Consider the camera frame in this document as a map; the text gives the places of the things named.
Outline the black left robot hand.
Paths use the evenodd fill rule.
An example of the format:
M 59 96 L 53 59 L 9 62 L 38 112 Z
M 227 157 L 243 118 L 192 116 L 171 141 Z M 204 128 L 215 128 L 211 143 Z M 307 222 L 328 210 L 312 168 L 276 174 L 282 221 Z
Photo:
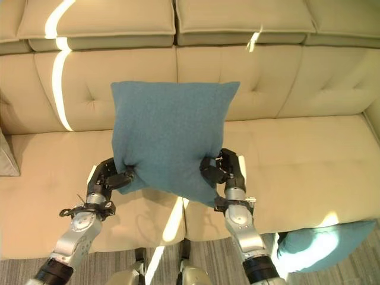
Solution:
M 130 184 L 134 179 L 133 167 L 118 172 L 113 157 L 98 164 L 87 186 L 87 196 L 99 194 L 110 200 L 112 191 Z

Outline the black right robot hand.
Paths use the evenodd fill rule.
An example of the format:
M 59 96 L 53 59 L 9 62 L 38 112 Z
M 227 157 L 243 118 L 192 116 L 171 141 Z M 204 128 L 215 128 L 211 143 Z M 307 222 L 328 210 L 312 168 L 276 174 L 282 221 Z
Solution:
M 199 170 L 205 181 L 212 187 L 225 184 L 225 189 L 239 188 L 246 192 L 239 158 L 232 150 L 222 148 L 217 157 L 204 157 Z

